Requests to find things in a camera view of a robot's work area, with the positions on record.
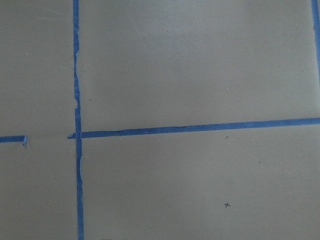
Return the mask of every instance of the gray surface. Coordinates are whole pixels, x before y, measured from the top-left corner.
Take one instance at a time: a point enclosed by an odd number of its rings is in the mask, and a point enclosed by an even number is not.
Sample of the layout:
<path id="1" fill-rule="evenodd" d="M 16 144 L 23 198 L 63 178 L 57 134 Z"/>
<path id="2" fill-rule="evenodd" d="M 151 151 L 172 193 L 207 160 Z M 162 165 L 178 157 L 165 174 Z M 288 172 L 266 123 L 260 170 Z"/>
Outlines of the gray surface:
<path id="1" fill-rule="evenodd" d="M 309 0 L 83 1 L 79 34 L 84 131 L 320 115 Z"/>
<path id="2" fill-rule="evenodd" d="M 84 139 L 85 237 L 317 240 L 319 135 L 298 126 Z"/>
<path id="3" fill-rule="evenodd" d="M 72 1 L 0 1 L 0 239 L 75 240 Z"/>

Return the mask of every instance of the gray floor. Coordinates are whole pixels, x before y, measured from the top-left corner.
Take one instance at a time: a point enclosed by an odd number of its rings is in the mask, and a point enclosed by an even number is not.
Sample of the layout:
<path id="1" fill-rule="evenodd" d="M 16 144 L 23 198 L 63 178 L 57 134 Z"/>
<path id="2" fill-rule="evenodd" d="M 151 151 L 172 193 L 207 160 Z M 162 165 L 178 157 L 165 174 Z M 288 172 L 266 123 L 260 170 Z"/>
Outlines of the gray floor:
<path id="1" fill-rule="evenodd" d="M 80 1 L 82 130 L 320 117 L 310 1 Z M 0 239 L 77 239 L 72 1 L 0 1 Z M 318 240 L 320 126 L 83 139 L 85 240 Z"/>

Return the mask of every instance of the blue tape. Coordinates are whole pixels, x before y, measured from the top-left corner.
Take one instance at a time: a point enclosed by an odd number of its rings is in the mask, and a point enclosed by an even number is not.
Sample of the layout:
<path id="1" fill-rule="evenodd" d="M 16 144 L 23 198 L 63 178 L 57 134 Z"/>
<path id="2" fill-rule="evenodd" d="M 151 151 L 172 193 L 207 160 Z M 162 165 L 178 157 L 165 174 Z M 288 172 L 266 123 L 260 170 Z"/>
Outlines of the blue tape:
<path id="1" fill-rule="evenodd" d="M 87 139 L 87 138 L 102 138 L 102 137 L 111 137 L 111 136 L 171 134 L 171 133 L 203 132 L 203 131 L 232 130 L 232 129 L 273 128 L 273 127 L 316 125 L 316 124 L 320 124 L 319 117 L 287 119 L 287 120 L 271 120 L 271 121 L 219 123 L 219 124 L 209 124 L 209 125 L 167 126 L 167 127 L 140 128 L 140 129 L 126 129 L 121 131 L 86 131 L 86 132 L 82 132 L 81 137 L 83 139 Z M 68 138 L 75 139 L 76 134 L 73 133 Z"/>
<path id="2" fill-rule="evenodd" d="M 26 135 L 21 136 L 0 136 L 0 143 L 16 143 L 16 142 L 23 142 L 23 146 L 25 147 L 28 138 Z"/>
<path id="3" fill-rule="evenodd" d="M 74 98 L 76 100 L 75 115 L 75 138 L 76 138 L 76 200 L 77 200 L 77 221 L 78 240 L 84 240 L 84 203 L 83 183 L 81 175 L 82 139 L 81 139 L 81 108 L 80 89 L 77 74 L 77 59 L 79 52 L 79 0 L 73 0 L 73 77 L 74 77 Z"/>
<path id="4" fill-rule="evenodd" d="M 313 29 L 314 29 L 314 40 L 316 48 L 316 60 L 318 64 L 318 77 L 320 81 L 320 22 L 319 22 L 319 10 L 318 0 L 311 0 L 312 7 L 312 18 L 313 18 Z"/>

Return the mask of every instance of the blue tape strip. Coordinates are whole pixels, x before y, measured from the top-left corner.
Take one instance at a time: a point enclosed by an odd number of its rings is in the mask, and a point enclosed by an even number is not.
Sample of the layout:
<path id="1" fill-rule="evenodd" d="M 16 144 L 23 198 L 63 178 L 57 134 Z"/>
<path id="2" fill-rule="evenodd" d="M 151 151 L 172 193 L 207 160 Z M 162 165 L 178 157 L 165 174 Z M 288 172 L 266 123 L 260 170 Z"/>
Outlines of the blue tape strip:
<path id="1" fill-rule="evenodd" d="M 0 136 L 0 143 L 16 143 L 16 142 L 23 142 L 23 146 L 25 147 L 28 138 L 26 135 L 21 136 Z"/>
<path id="2" fill-rule="evenodd" d="M 316 48 L 316 60 L 318 63 L 318 77 L 320 81 L 320 22 L 319 22 L 319 10 L 318 0 L 311 0 L 314 40 Z"/>
<path id="3" fill-rule="evenodd" d="M 73 77 L 74 77 L 74 98 L 77 106 L 75 115 L 75 138 L 76 138 L 76 200 L 78 220 L 78 240 L 84 240 L 84 203 L 83 183 L 81 176 L 82 139 L 81 139 L 81 108 L 80 89 L 77 74 L 77 59 L 79 52 L 79 0 L 73 0 Z"/>
<path id="4" fill-rule="evenodd" d="M 219 124 L 193 125 L 193 126 L 167 126 L 167 127 L 140 128 L 140 129 L 126 129 L 121 131 L 86 131 L 86 132 L 82 132 L 81 136 L 83 139 L 87 139 L 87 138 L 102 138 L 102 137 L 111 137 L 111 136 L 171 134 L 171 133 L 203 132 L 203 131 L 232 130 L 232 129 L 273 128 L 273 127 L 316 125 L 316 124 L 320 124 L 319 117 L 287 119 L 287 120 L 271 120 L 271 121 L 233 122 L 233 123 L 219 123 Z M 73 133 L 68 138 L 75 139 L 76 134 Z"/>

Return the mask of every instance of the concrete floor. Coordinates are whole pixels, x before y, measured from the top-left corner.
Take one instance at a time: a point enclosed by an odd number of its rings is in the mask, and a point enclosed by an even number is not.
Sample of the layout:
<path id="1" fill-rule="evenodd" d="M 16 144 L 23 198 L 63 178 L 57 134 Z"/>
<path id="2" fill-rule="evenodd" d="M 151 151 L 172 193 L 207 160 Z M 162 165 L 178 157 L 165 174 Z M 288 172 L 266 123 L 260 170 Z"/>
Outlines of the concrete floor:
<path id="1" fill-rule="evenodd" d="M 0 2 L 0 239 L 77 239 L 72 1 Z M 82 130 L 320 117 L 310 1 L 80 1 Z M 320 126 L 82 140 L 85 240 L 318 240 Z"/>

